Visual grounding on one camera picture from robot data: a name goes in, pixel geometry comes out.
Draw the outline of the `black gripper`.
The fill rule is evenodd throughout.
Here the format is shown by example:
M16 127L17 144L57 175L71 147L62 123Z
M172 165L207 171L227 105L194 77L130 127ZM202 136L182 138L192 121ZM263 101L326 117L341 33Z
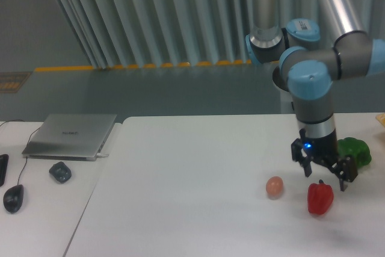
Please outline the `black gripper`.
M311 162L330 168L339 180L340 191L358 176L357 165L352 155L339 156L336 130L320 138L310 138L305 129L299 130L300 137L291 144L292 160L304 170L305 177L312 174Z

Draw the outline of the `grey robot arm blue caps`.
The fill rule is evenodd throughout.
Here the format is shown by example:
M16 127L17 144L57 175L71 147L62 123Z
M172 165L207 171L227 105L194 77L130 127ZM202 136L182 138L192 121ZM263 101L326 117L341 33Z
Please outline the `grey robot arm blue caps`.
M384 71L384 41L369 38L352 0L318 0L333 46L317 49L319 29L308 19L279 25L277 0L252 0L253 24L246 37L254 63L279 61L279 80L292 98L299 138L291 145L292 159L309 176L311 165L326 167L341 189L358 175L353 157L337 150L331 104L333 81Z

